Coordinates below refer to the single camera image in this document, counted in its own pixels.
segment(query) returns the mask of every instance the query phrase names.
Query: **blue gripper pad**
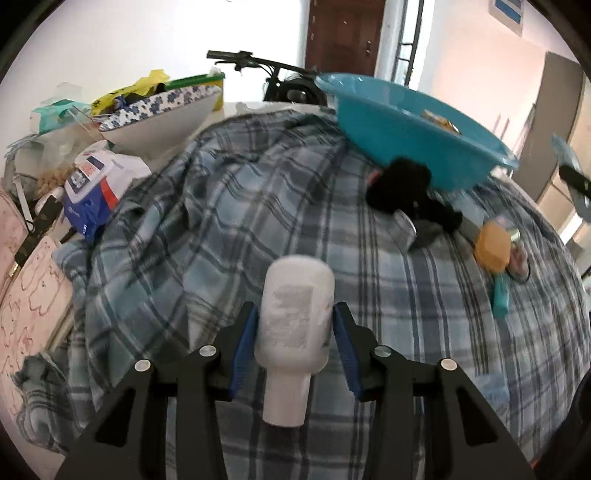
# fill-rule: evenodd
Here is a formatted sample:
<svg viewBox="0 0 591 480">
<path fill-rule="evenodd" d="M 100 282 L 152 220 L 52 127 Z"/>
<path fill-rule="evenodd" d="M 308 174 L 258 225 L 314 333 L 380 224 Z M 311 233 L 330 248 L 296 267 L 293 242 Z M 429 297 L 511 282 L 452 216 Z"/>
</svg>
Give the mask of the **blue gripper pad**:
<svg viewBox="0 0 591 480">
<path fill-rule="evenodd" d="M 252 305 L 247 312 L 248 318 L 244 323 L 242 335 L 236 348 L 236 353 L 232 359 L 232 375 L 230 378 L 229 393 L 232 399 L 236 398 L 238 391 L 242 388 L 246 373 L 254 357 L 256 330 L 258 328 L 259 311 Z"/>
<path fill-rule="evenodd" d="M 353 347 L 345 319 L 338 306 L 333 308 L 333 333 L 339 349 L 340 362 L 343 365 L 347 386 L 357 400 L 361 398 L 361 369 L 359 358 Z"/>
</svg>

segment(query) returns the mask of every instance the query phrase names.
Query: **gray cloth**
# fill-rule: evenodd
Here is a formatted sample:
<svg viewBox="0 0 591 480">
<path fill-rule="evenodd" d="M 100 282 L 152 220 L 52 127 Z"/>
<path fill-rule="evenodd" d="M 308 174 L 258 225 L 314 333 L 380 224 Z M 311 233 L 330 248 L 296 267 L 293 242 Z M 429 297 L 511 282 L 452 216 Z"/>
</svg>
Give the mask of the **gray cloth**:
<svg viewBox="0 0 591 480">
<path fill-rule="evenodd" d="M 416 361 L 454 358 L 472 378 L 498 384 L 501 376 L 508 400 L 499 415 L 506 412 L 501 418 L 527 459 L 539 457 L 591 358 L 584 291 L 569 253 L 513 188 L 489 179 L 469 190 L 489 216 L 504 213 L 519 227 L 531 259 L 529 282 L 508 281 L 510 313 L 496 320 L 492 279 L 459 234 L 399 252 L 391 218 L 365 202 L 374 168 L 330 116 L 247 116 L 202 133 L 128 192 L 96 246 L 74 242 L 54 254 L 73 283 L 76 324 L 53 356 L 56 367 L 45 363 L 65 381 L 28 375 L 26 366 L 17 375 L 26 393 L 22 433 L 67 450 L 136 360 L 163 364 L 210 342 L 244 301 L 260 304 L 273 260 L 304 254 L 333 269 L 335 300 L 346 301 L 380 343 Z M 302 428 L 262 422 L 264 372 L 251 370 L 238 398 L 217 405 L 231 480 L 360 478 L 373 405 L 354 401 L 334 341 Z M 171 461 L 172 445 L 168 453 Z M 422 468 L 417 461 L 417 476 Z"/>
<path fill-rule="evenodd" d="M 28 135 L 27 137 L 21 138 L 20 140 L 11 143 L 6 148 L 8 152 L 4 155 L 4 176 L 0 179 L 2 182 L 2 188 L 5 192 L 9 193 L 12 198 L 16 201 L 17 204 L 20 202 L 18 201 L 18 192 L 17 187 L 14 184 L 14 175 L 17 172 L 15 166 L 15 158 L 17 156 L 17 151 L 24 145 L 29 144 L 29 142 L 37 138 L 38 135 Z M 37 194 L 37 178 L 30 177 L 28 175 L 21 174 L 21 184 L 22 189 L 25 193 L 25 197 L 29 202 L 36 200 L 39 198 Z"/>
</svg>

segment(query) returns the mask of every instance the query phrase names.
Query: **metal screw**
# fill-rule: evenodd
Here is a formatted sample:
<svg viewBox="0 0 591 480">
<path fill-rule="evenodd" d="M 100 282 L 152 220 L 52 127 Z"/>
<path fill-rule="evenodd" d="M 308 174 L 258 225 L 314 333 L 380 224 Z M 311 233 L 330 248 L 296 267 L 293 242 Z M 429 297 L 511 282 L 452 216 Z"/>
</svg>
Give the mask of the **metal screw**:
<svg viewBox="0 0 591 480">
<path fill-rule="evenodd" d="M 441 367 L 444 370 L 453 372 L 457 368 L 457 363 L 451 358 L 444 358 L 443 360 L 441 360 Z"/>
<path fill-rule="evenodd" d="M 392 350 L 390 350 L 389 346 L 380 345 L 374 349 L 374 353 L 382 358 L 387 358 L 392 355 Z"/>
<path fill-rule="evenodd" d="M 138 372 L 145 372 L 146 370 L 150 369 L 151 365 L 152 364 L 150 363 L 150 360 L 143 359 L 135 363 L 135 369 Z"/>
<path fill-rule="evenodd" d="M 217 352 L 217 349 L 213 345 L 203 345 L 199 349 L 199 355 L 201 356 L 214 356 Z"/>
</svg>

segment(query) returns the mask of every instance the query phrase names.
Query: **bottle label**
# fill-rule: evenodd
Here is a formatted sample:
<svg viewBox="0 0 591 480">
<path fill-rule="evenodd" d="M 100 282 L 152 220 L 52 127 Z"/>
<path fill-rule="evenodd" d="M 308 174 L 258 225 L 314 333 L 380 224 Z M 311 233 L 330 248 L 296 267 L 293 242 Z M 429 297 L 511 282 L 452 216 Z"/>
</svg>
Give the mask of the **bottle label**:
<svg viewBox="0 0 591 480">
<path fill-rule="evenodd" d="M 308 285 L 283 285 L 273 291 L 259 328 L 264 344 L 306 348 L 313 293 Z"/>
</svg>

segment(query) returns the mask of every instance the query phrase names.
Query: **bottle cap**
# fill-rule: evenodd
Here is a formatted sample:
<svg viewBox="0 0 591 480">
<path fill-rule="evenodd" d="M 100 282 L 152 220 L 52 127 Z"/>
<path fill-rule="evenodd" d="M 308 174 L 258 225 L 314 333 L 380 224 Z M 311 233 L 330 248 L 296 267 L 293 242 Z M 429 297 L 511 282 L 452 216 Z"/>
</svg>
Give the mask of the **bottle cap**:
<svg viewBox="0 0 591 480">
<path fill-rule="evenodd" d="M 509 264 L 511 236 L 494 220 L 484 224 L 474 245 L 474 257 L 481 267 L 502 273 Z"/>
<path fill-rule="evenodd" d="M 306 419 L 311 375 L 267 370 L 262 419 L 277 427 L 300 427 Z"/>
</svg>

